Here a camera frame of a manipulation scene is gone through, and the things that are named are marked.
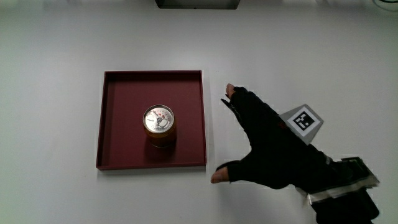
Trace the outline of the person's right hand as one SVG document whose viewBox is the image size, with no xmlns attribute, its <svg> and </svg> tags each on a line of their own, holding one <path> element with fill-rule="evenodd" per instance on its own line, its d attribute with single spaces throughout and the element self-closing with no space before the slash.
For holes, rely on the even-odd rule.
<svg viewBox="0 0 398 224">
<path fill-rule="evenodd" d="M 245 180 L 272 189 L 292 184 L 313 192 L 336 180 L 331 159 L 302 142 L 255 93 L 229 84 L 226 95 L 248 136 L 251 152 L 241 160 L 219 166 L 211 183 Z"/>
</svg>

